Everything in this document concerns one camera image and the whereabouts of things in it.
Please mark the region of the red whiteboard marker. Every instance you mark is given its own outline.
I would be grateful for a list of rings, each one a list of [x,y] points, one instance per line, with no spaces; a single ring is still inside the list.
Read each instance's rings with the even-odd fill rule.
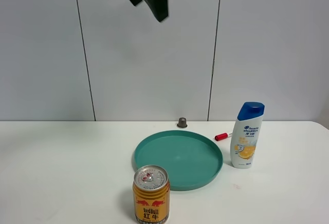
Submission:
[[[221,141],[221,140],[230,138],[231,136],[232,136],[232,133],[222,133],[222,134],[216,135],[214,137],[214,139],[215,139],[215,141]]]

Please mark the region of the teal round plate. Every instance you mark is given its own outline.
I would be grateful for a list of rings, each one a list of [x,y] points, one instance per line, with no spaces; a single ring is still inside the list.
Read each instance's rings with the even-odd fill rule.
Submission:
[[[136,168],[157,165],[169,175],[171,190],[190,191],[209,184],[224,164],[220,148],[207,137],[168,130],[143,139],[134,151]]]

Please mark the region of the white shampoo bottle blue cap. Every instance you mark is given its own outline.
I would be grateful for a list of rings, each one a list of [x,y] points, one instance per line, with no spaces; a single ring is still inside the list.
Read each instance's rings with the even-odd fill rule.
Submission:
[[[230,159],[233,167],[248,169],[252,165],[265,105],[245,102],[237,116],[230,142]]]

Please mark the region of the gold Red Bull can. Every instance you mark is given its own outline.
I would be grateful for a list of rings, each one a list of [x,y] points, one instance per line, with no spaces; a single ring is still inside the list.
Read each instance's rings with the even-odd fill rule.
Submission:
[[[170,181],[157,165],[139,168],[133,182],[134,211],[138,223],[166,223],[170,213]]]

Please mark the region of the grey coffee capsule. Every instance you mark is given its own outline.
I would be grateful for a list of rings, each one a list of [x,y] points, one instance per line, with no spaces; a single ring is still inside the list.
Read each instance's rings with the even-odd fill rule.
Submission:
[[[178,122],[177,122],[177,127],[179,128],[186,128],[188,125],[187,125],[187,119],[184,118],[184,117],[181,117],[178,119]]]

